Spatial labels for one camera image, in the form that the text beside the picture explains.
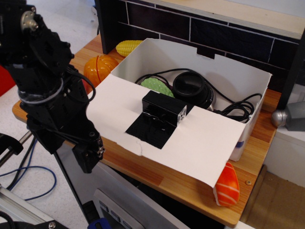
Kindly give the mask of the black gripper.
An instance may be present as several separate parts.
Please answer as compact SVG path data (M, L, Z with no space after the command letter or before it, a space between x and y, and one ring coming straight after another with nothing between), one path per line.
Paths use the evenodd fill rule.
M21 98L20 107L27 113L27 125L38 141L54 154L64 141L75 146L72 151L86 174L103 159L105 148L100 134L87 118L87 96L58 94L35 101Z

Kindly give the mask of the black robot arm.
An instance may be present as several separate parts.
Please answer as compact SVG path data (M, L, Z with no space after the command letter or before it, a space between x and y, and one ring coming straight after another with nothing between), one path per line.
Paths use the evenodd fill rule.
M44 23L24 0L0 3L0 64L18 87L27 127L42 146L54 154L64 141L74 144L74 156L84 173L102 159L99 132L87 118L93 99L91 85L74 66L70 44Z

